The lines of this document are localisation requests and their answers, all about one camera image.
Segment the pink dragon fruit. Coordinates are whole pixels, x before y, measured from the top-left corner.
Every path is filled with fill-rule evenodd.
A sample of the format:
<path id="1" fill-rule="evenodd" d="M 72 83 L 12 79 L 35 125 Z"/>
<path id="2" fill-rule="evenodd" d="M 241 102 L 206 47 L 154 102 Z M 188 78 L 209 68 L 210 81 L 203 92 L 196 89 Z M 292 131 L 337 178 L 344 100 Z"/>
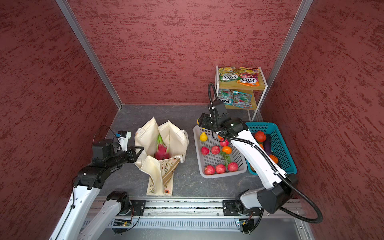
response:
<path id="1" fill-rule="evenodd" d="M 155 159 L 161 161 L 161 160 L 169 159 L 170 157 L 171 156 L 170 156 L 169 149 L 164 144 L 162 136 L 158 135 L 158 138 L 157 138 L 157 150 L 155 152 Z"/>

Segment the cream canvas tote bag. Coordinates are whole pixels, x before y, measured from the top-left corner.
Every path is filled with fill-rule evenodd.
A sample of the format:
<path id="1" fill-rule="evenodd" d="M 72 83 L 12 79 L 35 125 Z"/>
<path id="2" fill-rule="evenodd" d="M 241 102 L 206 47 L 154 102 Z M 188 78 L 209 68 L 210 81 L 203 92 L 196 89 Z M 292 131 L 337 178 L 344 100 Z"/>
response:
<path id="1" fill-rule="evenodd" d="M 135 133 L 135 146 L 143 147 L 135 165 L 150 176 L 148 196 L 171 196 L 174 172 L 186 160 L 189 145 L 188 133 L 167 121 L 158 125 L 155 118 L 149 120 Z"/>

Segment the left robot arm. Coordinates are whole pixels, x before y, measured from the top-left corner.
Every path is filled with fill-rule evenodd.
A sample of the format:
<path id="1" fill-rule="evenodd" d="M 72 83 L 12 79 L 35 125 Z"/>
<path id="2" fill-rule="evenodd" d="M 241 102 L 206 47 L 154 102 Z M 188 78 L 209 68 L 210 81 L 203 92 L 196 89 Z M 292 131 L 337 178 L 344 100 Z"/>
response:
<path id="1" fill-rule="evenodd" d="M 120 137 L 117 142 L 100 140 L 93 144 L 92 150 L 92 162 L 75 177 L 71 197 L 50 237 L 52 240 L 97 240 L 112 222 L 117 221 L 120 227 L 125 222 L 136 225 L 134 216 L 144 214 L 145 200 L 130 201 L 126 192 L 113 191 L 91 222 L 83 226 L 107 178 L 124 164 L 135 163 L 144 147 L 129 147 L 128 139 Z"/>

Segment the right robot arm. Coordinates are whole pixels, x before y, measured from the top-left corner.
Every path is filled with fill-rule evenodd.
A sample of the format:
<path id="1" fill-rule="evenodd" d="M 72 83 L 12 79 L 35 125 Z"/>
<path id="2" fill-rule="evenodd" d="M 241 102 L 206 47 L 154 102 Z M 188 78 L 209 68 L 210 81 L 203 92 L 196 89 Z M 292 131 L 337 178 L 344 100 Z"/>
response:
<path id="1" fill-rule="evenodd" d="M 222 101 L 208 105 L 210 114 L 202 114 L 199 127 L 213 131 L 229 140 L 254 168 L 262 181 L 263 189 L 247 191 L 240 196 L 242 206 L 250 209 L 261 207 L 270 214 L 280 209 L 294 194 L 297 187 L 295 174 L 287 174 L 259 146 L 247 125 L 239 118 L 232 119 Z"/>

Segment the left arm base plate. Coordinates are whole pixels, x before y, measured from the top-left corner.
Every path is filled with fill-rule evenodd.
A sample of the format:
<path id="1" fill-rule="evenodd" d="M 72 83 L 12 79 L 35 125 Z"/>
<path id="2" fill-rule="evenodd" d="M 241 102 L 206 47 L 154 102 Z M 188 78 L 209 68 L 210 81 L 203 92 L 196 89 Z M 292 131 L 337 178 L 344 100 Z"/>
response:
<path id="1" fill-rule="evenodd" d="M 129 203 L 122 203 L 118 215 L 123 217 L 143 216 L 146 203 L 146 200 L 130 200 Z"/>

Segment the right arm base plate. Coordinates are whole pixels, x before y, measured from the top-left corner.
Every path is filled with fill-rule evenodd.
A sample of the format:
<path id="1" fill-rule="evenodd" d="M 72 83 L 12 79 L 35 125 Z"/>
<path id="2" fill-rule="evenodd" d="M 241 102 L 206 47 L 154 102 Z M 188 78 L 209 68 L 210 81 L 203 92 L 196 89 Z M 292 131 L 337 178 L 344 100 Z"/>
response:
<path id="1" fill-rule="evenodd" d="M 261 215 L 260 208 L 247 209 L 237 200 L 223 200 L 222 205 L 226 217 L 259 217 Z"/>

